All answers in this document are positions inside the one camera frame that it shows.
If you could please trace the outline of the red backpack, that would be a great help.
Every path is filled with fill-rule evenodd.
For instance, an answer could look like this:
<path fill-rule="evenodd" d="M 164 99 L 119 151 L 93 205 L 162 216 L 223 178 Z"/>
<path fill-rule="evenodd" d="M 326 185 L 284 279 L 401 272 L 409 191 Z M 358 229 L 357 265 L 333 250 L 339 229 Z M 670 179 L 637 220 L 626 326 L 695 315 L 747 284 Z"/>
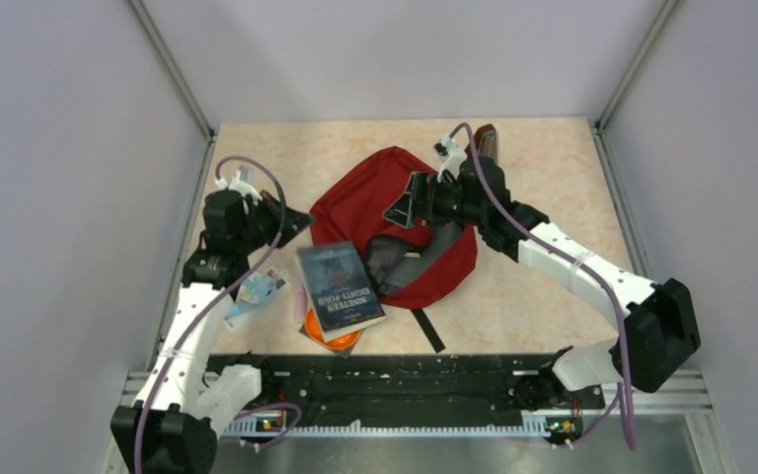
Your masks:
<path fill-rule="evenodd" d="M 384 305 L 411 311 L 436 353 L 445 349 L 425 308 L 449 295 L 476 267 L 472 227 L 449 222 L 411 229 L 383 217 L 413 172 L 433 169 L 401 147 L 381 149 L 358 163 L 311 207 L 315 245 L 350 241 Z"/>

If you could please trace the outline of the dark blue paperback book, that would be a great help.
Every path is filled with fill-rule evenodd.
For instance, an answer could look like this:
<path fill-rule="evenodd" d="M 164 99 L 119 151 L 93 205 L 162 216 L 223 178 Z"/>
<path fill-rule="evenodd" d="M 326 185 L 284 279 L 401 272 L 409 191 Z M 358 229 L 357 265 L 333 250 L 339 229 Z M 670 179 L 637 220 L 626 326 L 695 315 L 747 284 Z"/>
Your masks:
<path fill-rule="evenodd" d="M 296 250 L 322 340 L 329 342 L 386 319 L 374 284 L 350 241 Z"/>

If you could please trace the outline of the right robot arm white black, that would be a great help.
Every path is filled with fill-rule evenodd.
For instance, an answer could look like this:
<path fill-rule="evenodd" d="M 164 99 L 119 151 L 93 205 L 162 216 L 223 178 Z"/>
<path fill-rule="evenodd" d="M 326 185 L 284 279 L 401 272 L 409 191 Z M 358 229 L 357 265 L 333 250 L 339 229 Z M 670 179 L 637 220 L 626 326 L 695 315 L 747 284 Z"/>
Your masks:
<path fill-rule="evenodd" d="M 406 229 L 473 226 L 491 249 L 555 280 L 617 329 L 609 342 L 557 356 L 539 380 L 542 399 L 553 407 L 603 383 L 654 393 L 701 345 L 684 283 L 635 275 L 577 243 L 544 212 L 512 199 L 503 171 L 488 157 L 466 159 L 457 176 L 411 173 L 383 217 Z"/>

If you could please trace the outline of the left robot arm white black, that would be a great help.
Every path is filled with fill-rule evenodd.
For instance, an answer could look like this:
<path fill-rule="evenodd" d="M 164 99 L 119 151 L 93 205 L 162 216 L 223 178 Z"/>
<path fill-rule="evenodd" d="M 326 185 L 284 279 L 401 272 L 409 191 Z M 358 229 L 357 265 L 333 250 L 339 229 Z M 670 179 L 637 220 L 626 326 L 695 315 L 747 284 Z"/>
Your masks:
<path fill-rule="evenodd" d="M 204 374 L 223 318 L 239 287 L 267 256 L 315 218 L 267 192 L 223 190 L 204 199 L 203 228 L 185 262 L 166 339 L 135 399 L 114 410 L 111 431 L 131 473 L 207 473 L 218 440 L 248 404 L 275 399 L 276 381 L 259 368 L 234 364 L 207 382 Z"/>

